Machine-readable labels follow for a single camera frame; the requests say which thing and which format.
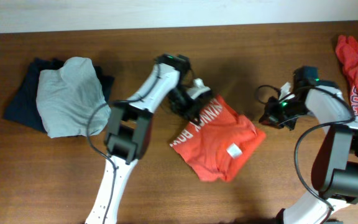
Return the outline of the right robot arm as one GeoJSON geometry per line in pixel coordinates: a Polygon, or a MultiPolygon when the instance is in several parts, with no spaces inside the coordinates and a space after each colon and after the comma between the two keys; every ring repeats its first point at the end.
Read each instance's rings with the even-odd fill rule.
{"type": "Polygon", "coordinates": [[[320,79],[316,67],[296,69],[293,83],[275,91],[277,96],[264,102],[260,124],[292,130],[303,116],[314,116],[319,122],[299,137],[294,148],[296,174],[306,192],[291,207],[281,209],[275,221],[330,223],[333,213],[358,203],[358,119],[338,85],[320,79]],[[308,185],[300,172],[298,154],[302,140],[317,129],[322,129],[325,137],[308,185]]]}

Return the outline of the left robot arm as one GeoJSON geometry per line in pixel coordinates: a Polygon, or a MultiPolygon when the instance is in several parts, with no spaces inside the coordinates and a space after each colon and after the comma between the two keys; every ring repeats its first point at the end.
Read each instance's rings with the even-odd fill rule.
{"type": "Polygon", "coordinates": [[[197,77],[193,77],[192,85],[183,84],[188,73],[193,73],[189,58],[162,54],[155,59],[148,79],[132,96],[103,103],[92,112],[89,122],[99,110],[111,109],[104,138],[106,151],[90,144],[104,158],[105,168],[86,224],[117,222],[126,184],[147,151],[154,113],[165,98],[169,100],[173,113],[200,124],[201,109],[209,101],[212,91],[197,77]]]}

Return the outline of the orange printed t-shirt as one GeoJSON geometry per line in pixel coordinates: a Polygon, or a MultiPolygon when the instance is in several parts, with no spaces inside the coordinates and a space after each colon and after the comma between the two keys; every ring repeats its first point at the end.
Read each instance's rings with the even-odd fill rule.
{"type": "Polygon", "coordinates": [[[189,122],[170,147],[181,155],[199,180],[230,182],[266,134],[219,95],[201,110],[200,118],[200,124],[189,122]]]}

